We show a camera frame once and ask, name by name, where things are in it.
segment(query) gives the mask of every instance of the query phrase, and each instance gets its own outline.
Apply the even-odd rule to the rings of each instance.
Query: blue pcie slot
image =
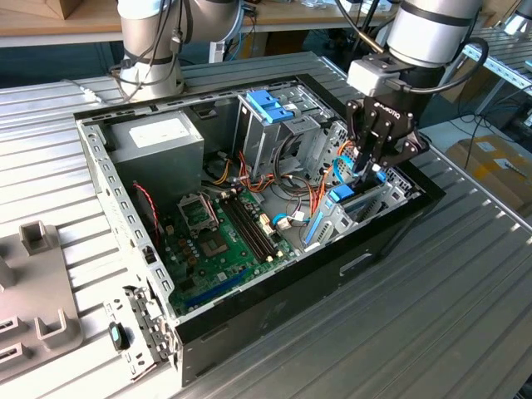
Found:
[[[209,291],[206,291],[204,293],[201,293],[200,295],[193,297],[189,299],[188,301],[185,301],[185,306],[187,308],[194,307],[196,305],[199,305],[200,303],[207,302],[211,300],[212,298],[216,297],[218,294],[222,293],[223,291],[226,291],[235,285],[238,285],[242,279],[245,277],[245,275],[249,272],[249,269],[245,269],[236,276],[224,281],[220,285],[217,285],[214,288],[211,288]]]

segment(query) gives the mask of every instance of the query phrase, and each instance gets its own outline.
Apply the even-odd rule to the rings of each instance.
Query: green circuit board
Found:
[[[253,196],[244,191],[236,200],[259,227],[259,216],[263,211]],[[197,237],[192,237],[179,211],[163,221],[166,227],[165,252],[161,257],[175,284],[170,304],[178,315],[187,314],[296,256],[286,240],[276,234],[271,238],[264,234],[275,248],[275,255],[268,260],[259,259],[242,238],[241,230],[235,228],[234,216],[224,211],[221,200],[214,199],[210,204],[219,221],[215,231],[204,229]],[[189,208],[195,219],[202,218],[202,209],[197,206]],[[173,231],[170,229],[172,234],[168,233],[169,225],[173,227]]]

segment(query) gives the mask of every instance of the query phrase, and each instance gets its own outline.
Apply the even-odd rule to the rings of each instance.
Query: ram slot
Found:
[[[222,209],[229,216],[233,226],[239,232],[245,243],[251,248],[255,258],[260,263],[266,262],[269,256],[275,256],[275,248],[264,237],[263,232],[255,224],[248,211],[238,199],[227,199],[222,203]]]

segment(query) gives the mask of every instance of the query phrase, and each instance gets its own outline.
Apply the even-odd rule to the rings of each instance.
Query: chip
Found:
[[[181,291],[185,292],[185,291],[188,291],[189,289],[194,288],[196,284],[194,284],[194,281],[192,280],[192,278],[187,278],[185,281],[182,281],[181,283],[179,283],[179,286],[181,288]]]
[[[201,234],[198,238],[198,243],[208,258],[229,250],[229,246],[219,231],[209,231],[208,233]]]

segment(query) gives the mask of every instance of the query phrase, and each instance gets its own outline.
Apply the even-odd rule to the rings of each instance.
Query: yellow wire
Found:
[[[224,174],[218,180],[213,182],[214,185],[221,185],[222,183],[224,183],[227,180],[227,176],[229,175],[229,164],[230,163],[231,163],[231,161],[227,160],[227,162],[225,163]]]

